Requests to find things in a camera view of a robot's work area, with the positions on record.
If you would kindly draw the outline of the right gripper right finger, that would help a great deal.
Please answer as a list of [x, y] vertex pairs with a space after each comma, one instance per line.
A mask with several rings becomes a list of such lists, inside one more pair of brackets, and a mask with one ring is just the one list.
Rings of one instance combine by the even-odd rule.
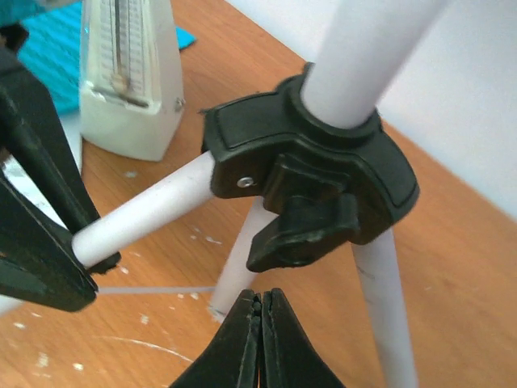
[[310, 343], [284, 292], [263, 295], [261, 387], [343, 387]]

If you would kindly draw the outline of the white metronome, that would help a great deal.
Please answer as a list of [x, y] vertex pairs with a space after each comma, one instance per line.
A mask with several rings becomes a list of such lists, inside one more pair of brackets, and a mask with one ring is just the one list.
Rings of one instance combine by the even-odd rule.
[[81, 135], [113, 154], [162, 160], [183, 116], [183, 75], [169, 1], [82, 4]]

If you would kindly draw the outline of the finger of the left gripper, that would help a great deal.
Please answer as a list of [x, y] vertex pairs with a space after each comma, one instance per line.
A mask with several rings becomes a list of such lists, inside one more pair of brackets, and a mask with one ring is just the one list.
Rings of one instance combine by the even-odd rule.
[[1, 49], [1, 146], [48, 200], [69, 232], [100, 219], [45, 85]]
[[1, 177], [1, 295], [68, 312], [96, 299], [71, 233]]

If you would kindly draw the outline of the blue sheet music page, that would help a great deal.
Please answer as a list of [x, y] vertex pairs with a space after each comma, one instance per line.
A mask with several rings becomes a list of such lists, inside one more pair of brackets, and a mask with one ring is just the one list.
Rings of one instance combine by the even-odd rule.
[[[3, 1], [1, 25], [21, 23], [28, 38], [19, 60], [48, 88], [59, 113], [79, 110], [82, 4], [85, 1]], [[194, 36], [176, 27], [179, 51]]]

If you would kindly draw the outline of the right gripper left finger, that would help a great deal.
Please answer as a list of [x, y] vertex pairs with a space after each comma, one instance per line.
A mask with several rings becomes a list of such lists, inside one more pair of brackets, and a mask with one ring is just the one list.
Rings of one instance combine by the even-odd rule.
[[260, 295], [249, 289], [241, 291], [209, 345], [171, 386], [257, 387], [261, 320]]

